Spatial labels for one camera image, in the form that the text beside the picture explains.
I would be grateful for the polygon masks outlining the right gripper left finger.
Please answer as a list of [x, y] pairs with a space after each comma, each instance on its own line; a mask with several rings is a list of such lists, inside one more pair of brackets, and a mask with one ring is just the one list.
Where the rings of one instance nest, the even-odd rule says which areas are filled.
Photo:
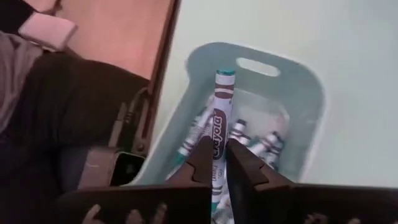
[[213, 141], [203, 137], [181, 167], [165, 183], [167, 185], [204, 185], [211, 188]]

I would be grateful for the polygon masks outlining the light blue plastic bin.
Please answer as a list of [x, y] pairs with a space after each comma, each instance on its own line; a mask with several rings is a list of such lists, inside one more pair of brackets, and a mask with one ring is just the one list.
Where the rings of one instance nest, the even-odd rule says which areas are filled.
[[278, 170], [291, 180], [299, 179], [324, 102], [323, 88], [308, 68], [260, 50], [213, 42], [193, 50], [185, 69], [189, 80], [183, 88], [185, 93], [133, 184], [159, 184], [165, 180], [192, 121], [214, 93], [215, 74], [221, 69], [236, 72], [229, 123], [245, 120], [245, 133], [250, 137], [279, 131], [285, 144]]

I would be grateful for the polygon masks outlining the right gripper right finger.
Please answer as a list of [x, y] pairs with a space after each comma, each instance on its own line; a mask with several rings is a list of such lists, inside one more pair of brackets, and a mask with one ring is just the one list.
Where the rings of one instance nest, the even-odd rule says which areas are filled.
[[294, 183], [237, 140], [226, 146], [227, 180], [235, 224], [283, 224]]

